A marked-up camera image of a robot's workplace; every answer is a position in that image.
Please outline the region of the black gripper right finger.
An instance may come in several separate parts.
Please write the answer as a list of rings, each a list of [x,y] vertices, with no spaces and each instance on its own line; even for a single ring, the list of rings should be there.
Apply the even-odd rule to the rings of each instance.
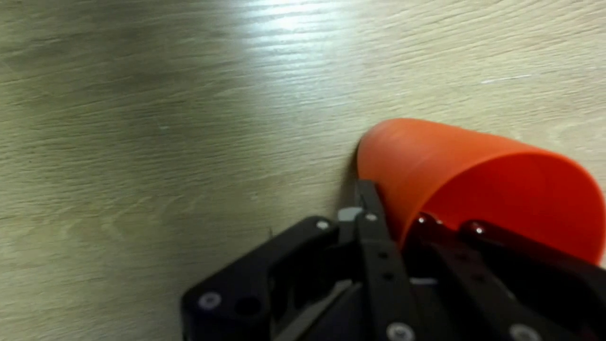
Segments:
[[[461,341],[606,341],[606,271],[505,227],[420,214],[408,267],[435,280]]]

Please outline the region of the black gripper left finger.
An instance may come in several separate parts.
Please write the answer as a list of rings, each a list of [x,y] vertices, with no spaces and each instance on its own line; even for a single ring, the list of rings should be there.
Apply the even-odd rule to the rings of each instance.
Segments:
[[[372,182],[357,182],[353,220],[372,341],[418,341],[418,311],[397,244],[391,240]]]

